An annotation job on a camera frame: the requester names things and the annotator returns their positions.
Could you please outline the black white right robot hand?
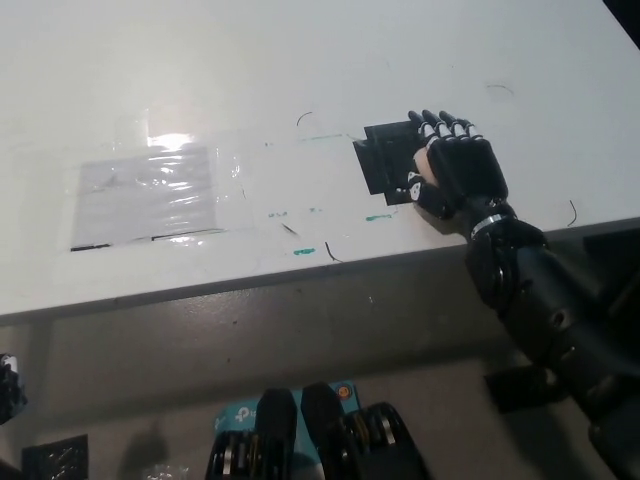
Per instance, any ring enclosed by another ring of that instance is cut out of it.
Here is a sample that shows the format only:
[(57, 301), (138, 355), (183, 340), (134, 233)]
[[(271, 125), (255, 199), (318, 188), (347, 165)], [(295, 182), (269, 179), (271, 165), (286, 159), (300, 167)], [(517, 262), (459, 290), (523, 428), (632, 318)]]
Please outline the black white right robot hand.
[(421, 141), (407, 175), (414, 203), (439, 220), (458, 217), (468, 231), (515, 215), (493, 148), (473, 122), (444, 110), (408, 117)]

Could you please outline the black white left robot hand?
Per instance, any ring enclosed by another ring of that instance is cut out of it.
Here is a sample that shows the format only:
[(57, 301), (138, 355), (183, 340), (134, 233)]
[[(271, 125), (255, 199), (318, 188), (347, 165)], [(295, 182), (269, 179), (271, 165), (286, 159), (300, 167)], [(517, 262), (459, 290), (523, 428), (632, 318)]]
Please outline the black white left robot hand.
[(0, 402), (2, 425), (19, 415), (28, 403), (17, 358), (9, 353), (1, 354)]

